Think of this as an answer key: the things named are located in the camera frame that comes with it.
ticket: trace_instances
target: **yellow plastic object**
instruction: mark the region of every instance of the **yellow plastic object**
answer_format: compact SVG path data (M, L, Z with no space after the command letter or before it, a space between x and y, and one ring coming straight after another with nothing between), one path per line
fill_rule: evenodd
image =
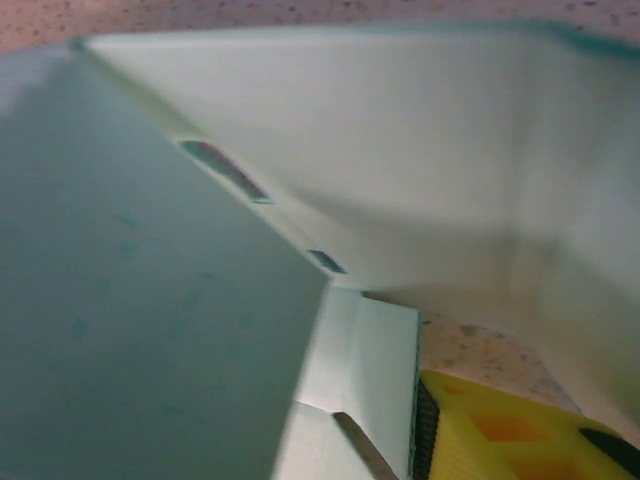
M438 372L421 378L440 408L429 480L633 480L580 434L618 435L598 422Z

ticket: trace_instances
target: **gray speckled surface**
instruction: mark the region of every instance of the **gray speckled surface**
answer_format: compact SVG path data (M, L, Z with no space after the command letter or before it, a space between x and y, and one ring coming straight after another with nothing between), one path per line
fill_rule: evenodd
M636 0L0 0L0 52L74 35L403 19L546 18L640 40ZM427 315L422 365L575 410L515 337Z

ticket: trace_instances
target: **speckled countertop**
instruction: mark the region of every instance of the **speckled countertop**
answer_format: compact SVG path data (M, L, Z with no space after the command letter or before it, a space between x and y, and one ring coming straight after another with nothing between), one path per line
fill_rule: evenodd
M640 40L640 0L0 0L0 52L110 32L535 17ZM577 410L519 339L426 315L422 365Z

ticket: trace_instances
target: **granite countertop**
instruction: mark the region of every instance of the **granite countertop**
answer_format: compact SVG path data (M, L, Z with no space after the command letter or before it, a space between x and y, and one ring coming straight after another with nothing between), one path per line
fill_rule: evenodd
M546 18L640 40L634 0L0 0L0 52L73 35L402 19ZM529 346L426 315L423 367L577 410Z

